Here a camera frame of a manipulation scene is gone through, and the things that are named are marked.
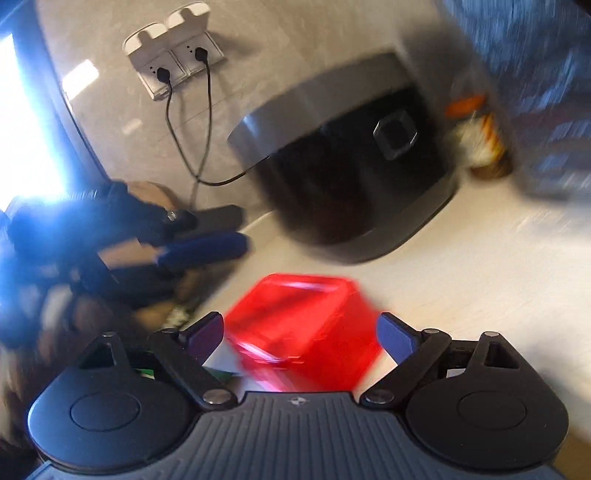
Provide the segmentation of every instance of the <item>power outlet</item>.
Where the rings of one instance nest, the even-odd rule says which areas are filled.
[[[207,61],[210,65],[223,59],[223,53],[207,32],[180,43],[173,48],[173,53],[188,76],[200,72],[205,68],[203,62],[195,60],[195,48],[207,50]]]
[[[187,77],[187,74],[178,65],[169,51],[161,53],[154,60],[138,70],[139,77],[154,100],[162,97],[168,89],[156,76],[156,71],[159,67],[165,68],[170,72],[170,83],[173,85],[182,82]]]

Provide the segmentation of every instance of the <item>air fryer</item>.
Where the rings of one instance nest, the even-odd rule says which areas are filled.
[[[353,263],[399,247],[452,197],[439,136],[396,55],[380,54],[271,99],[228,141],[294,239]]]

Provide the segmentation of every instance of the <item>red cube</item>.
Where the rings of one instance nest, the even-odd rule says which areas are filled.
[[[347,278],[273,274],[225,316],[242,365],[275,391],[350,391],[375,360],[377,311]]]

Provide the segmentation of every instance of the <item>red container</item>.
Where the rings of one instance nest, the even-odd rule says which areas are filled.
[[[273,274],[225,316],[242,365],[269,390],[352,390],[381,347],[379,312],[347,278]]]

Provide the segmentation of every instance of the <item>black power cord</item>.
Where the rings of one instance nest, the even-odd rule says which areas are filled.
[[[193,168],[191,167],[191,164],[187,160],[187,157],[183,151],[183,148],[181,147],[181,144],[178,141],[176,133],[174,132],[173,126],[170,123],[170,101],[172,100],[172,97],[173,97],[173,85],[170,81],[170,72],[167,69],[162,68],[162,67],[159,67],[156,70],[156,77],[158,78],[158,80],[161,81],[162,83],[165,83],[168,86],[168,97],[166,100],[166,109],[165,109],[165,113],[164,113],[164,119],[166,120],[166,125],[168,127],[168,130],[170,131],[170,134],[173,138],[174,144],[177,147],[178,153],[180,154],[180,157],[183,160],[183,163],[184,163],[186,169],[189,171],[191,176],[195,179],[195,183],[193,185],[193,189],[191,191],[191,196],[190,196],[191,206],[195,205],[195,201],[197,199],[197,189],[199,188],[199,184],[207,185],[210,187],[223,187],[224,185],[228,185],[238,179],[241,179],[252,168],[252,167],[247,168],[246,170],[240,172],[238,175],[234,175],[233,177],[226,179],[226,180],[222,180],[222,181],[207,181],[207,180],[203,180],[201,178],[201,176],[203,174],[203,170],[205,169],[205,165],[207,162],[207,158],[209,156],[209,152],[211,150],[212,131],[213,131],[212,74],[211,74],[211,70],[209,68],[209,62],[207,60],[207,56],[208,56],[208,53],[205,48],[198,47],[195,49],[195,59],[197,61],[202,62],[205,65],[205,70],[207,73],[207,104],[208,104],[207,107],[208,107],[208,111],[209,111],[205,151],[203,153],[203,157],[201,159],[201,162],[199,163],[199,169],[197,172],[195,172],[193,170]]]

